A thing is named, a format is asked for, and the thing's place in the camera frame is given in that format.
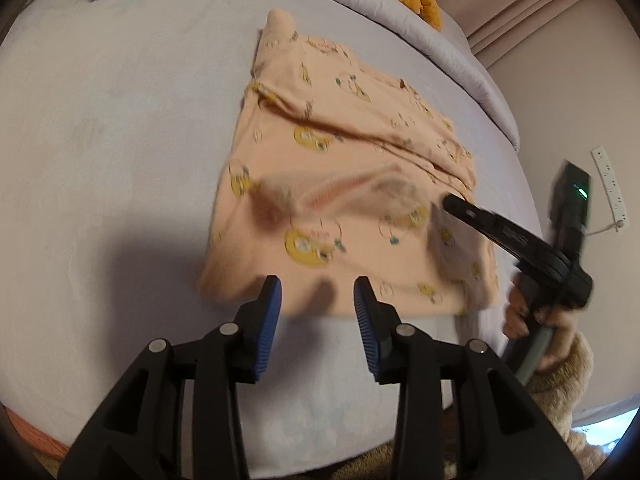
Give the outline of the person's right hand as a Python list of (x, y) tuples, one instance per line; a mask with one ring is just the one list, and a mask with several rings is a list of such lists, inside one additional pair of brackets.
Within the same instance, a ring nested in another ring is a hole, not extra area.
[(504, 311), (503, 333), (509, 342), (503, 361), (526, 385), (535, 374), (548, 375), (570, 357), (578, 314), (562, 287), (538, 284), (516, 274)]

